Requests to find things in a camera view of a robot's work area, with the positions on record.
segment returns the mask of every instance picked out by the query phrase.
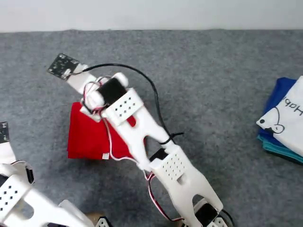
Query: red white wire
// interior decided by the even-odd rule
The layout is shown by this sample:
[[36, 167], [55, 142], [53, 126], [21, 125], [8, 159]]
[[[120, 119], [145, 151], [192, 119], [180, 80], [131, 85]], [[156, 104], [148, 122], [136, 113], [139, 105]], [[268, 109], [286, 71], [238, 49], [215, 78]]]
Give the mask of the red white wire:
[[112, 159], [114, 159], [115, 161], [121, 161], [121, 160], [127, 159], [127, 160], [131, 160], [131, 161], [135, 162], [136, 164], [138, 164], [138, 162], [135, 159], [131, 158], [131, 157], [117, 158], [113, 155], [113, 142], [112, 142], [112, 136], [111, 136], [111, 133], [110, 133], [110, 130], [109, 130], [109, 126], [108, 126], [108, 123], [107, 123], [106, 119], [104, 119], [102, 117], [101, 117], [101, 119], [104, 122], [105, 127], [106, 127], [106, 131], [107, 131], [107, 135], [108, 135], [108, 141], [109, 141], [109, 154], [112, 157]]
[[181, 220], [184, 220], [184, 218], [174, 218], [174, 219], [171, 219], [166, 213], [165, 211], [163, 210], [163, 208], [160, 206], [160, 204], [156, 201], [153, 193], [152, 193], [152, 186], [151, 186], [151, 181], [153, 180], [153, 178], [155, 177], [155, 174], [151, 174], [150, 175], [150, 178], [148, 180], [148, 193], [150, 195], [150, 198], [153, 202], [153, 204], [156, 206], [156, 208], [158, 209], [158, 211], [169, 221], [181, 221]]

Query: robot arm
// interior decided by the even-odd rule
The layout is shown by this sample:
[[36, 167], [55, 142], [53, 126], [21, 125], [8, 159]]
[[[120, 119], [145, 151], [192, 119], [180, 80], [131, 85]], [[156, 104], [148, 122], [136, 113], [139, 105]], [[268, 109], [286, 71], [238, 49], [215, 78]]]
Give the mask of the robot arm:
[[[58, 55], [49, 69], [52, 73], [53, 66], [61, 61], [60, 56], [67, 57]], [[85, 92], [88, 81], [96, 81], [94, 76], [87, 71], [83, 72], [86, 76], [82, 74], [82, 71], [87, 68], [86, 65], [78, 63], [74, 70], [66, 67], [66, 64], [61, 65], [61, 73], [53, 74], [66, 79], [80, 93]], [[75, 78], [79, 75], [84, 77], [83, 84], [75, 82]], [[223, 209], [220, 199], [204, 175], [191, 164], [182, 148], [174, 144], [166, 131], [155, 122], [136, 91], [127, 86], [128, 80], [122, 73], [103, 80], [101, 86], [91, 85], [89, 92], [85, 95], [85, 100], [82, 100], [81, 112], [97, 122], [101, 118], [106, 118], [110, 122], [128, 145], [129, 152], [136, 160], [138, 167], [152, 172], [164, 185], [185, 225], [217, 226], [215, 222]], [[131, 116], [135, 118], [135, 126], [131, 126], [127, 121]], [[143, 144], [146, 136], [162, 144], [164, 149], [162, 158], [157, 157], [152, 161], [147, 158]], [[203, 199], [194, 207], [192, 199], [195, 195], [200, 195]]]
[[[0, 223], [8, 227], [94, 227], [95, 225], [72, 203], [64, 200], [55, 205], [35, 189], [32, 168], [25, 161], [16, 161], [9, 144], [9, 126], [0, 122]], [[33, 209], [29, 218], [20, 206]], [[110, 227], [100, 218], [96, 227]]]

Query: white plastic bracket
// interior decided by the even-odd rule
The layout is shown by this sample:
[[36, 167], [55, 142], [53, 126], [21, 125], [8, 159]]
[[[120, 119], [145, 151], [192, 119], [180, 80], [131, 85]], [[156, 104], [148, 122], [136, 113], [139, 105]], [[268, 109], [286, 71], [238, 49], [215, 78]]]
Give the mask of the white plastic bracket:
[[[11, 165], [1, 164], [0, 173], [9, 178], [0, 187], [0, 223], [8, 227], [44, 227], [48, 223], [73, 227], [93, 227], [93, 223], [70, 202], [64, 201], [61, 207], [34, 189], [27, 179], [16, 173]], [[27, 219], [20, 213], [16, 204], [26, 202], [34, 210]]]
[[[136, 120], [134, 127], [126, 120], [130, 116]], [[169, 135], [155, 122], [136, 91], [130, 88], [126, 94], [102, 112], [102, 117], [111, 123], [127, 144], [130, 154], [138, 162], [138, 167], [141, 170], [151, 171], [143, 140], [146, 136], [150, 136], [158, 142], [165, 142], [169, 139]]]
[[195, 216], [192, 199], [200, 195], [219, 213], [223, 204], [212, 189], [210, 183], [189, 161], [178, 145], [170, 145], [165, 150], [168, 155], [160, 160], [156, 158], [150, 167], [156, 177], [168, 191], [174, 207], [190, 227], [200, 227]]

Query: folded t-shirt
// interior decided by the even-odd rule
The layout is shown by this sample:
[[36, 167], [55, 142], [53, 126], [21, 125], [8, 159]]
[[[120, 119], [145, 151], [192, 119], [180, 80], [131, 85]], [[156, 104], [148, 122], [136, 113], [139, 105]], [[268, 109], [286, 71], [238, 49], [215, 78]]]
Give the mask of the folded t-shirt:
[[[296, 82], [295, 79], [289, 79], [285, 77], [277, 79], [276, 86], [265, 105], [263, 114], [267, 113], [269, 110], [271, 110], [276, 105], [278, 105], [279, 102], [285, 97], [289, 89], [295, 84], [295, 82]], [[262, 138], [266, 139], [268, 142], [276, 146], [285, 147], [281, 142], [279, 142], [277, 139], [273, 137], [272, 132], [264, 130], [263, 128], [260, 128], [259, 136], [261, 136]]]
[[274, 138], [287, 148], [303, 156], [303, 76], [290, 88], [281, 102], [256, 123], [273, 133]]

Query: blue folded cloth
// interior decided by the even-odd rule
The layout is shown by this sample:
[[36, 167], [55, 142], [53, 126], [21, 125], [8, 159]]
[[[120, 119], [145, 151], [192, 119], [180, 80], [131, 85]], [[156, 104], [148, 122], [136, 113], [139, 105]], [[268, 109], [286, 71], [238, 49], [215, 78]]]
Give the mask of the blue folded cloth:
[[[278, 105], [279, 102], [285, 97], [288, 90], [295, 84], [295, 82], [295, 79], [289, 79], [285, 77], [277, 79], [276, 86], [265, 105], [263, 114], [267, 113], [269, 110]], [[258, 139], [262, 141], [263, 149], [276, 155], [290, 158], [299, 163], [303, 163], [302, 156], [285, 147], [282, 143], [273, 137], [273, 134], [271, 132], [260, 129]]]
[[[279, 102], [285, 97], [285, 95], [287, 94], [289, 89], [295, 84], [295, 82], [296, 82], [295, 79], [289, 79], [286, 77], [282, 77], [276, 80], [276, 86], [265, 105], [263, 115], [279, 104]], [[273, 134], [269, 131], [260, 128], [259, 136], [265, 138], [268, 142], [274, 145], [285, 148], [285, 146], [282, 143], [280, 143], [278, 140], [276, 140], [273, 137]]]

